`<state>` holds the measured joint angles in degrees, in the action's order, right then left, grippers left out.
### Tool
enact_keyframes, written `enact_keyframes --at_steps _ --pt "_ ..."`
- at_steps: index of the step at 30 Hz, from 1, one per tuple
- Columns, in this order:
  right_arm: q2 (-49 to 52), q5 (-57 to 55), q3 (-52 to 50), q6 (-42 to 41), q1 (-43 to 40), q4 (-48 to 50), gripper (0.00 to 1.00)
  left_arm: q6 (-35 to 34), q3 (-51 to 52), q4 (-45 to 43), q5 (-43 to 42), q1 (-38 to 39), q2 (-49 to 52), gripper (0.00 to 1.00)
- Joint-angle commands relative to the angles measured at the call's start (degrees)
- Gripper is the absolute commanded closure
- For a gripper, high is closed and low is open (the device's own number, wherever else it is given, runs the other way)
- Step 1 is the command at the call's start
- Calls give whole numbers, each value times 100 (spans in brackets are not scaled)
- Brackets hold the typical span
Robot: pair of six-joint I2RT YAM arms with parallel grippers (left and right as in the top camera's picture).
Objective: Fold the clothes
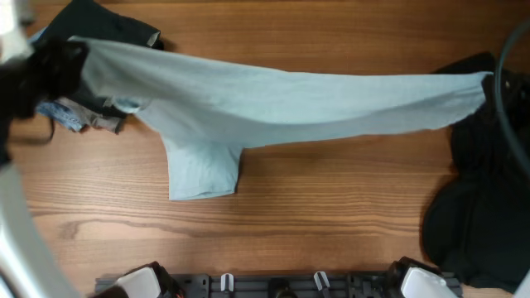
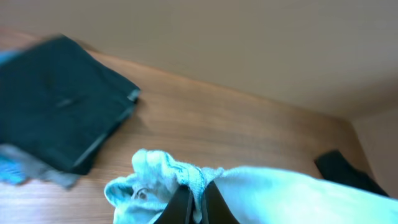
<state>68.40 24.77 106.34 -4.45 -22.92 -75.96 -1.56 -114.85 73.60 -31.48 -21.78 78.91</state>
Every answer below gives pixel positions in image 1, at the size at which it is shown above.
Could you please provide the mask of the light blue t-shirt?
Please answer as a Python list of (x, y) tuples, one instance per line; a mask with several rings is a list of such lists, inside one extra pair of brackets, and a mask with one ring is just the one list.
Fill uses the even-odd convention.
[(89, 90), (156, 131), (169, 197), (232, 194), (246, 148), (436, 130), (485, 101), (484, 72), (289, 72), (86, 39)]

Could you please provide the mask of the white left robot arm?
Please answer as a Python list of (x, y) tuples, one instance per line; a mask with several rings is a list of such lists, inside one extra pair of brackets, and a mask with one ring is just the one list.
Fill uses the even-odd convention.
[(24, 32), (32, 21), (27, 2), (1, 3), (1, 295), (79, 297), (32, 221), (7, 139), (13, 120), (32, 118), (40, 102), (74, 93), (88, 49), (64, 41), (32, 48)]

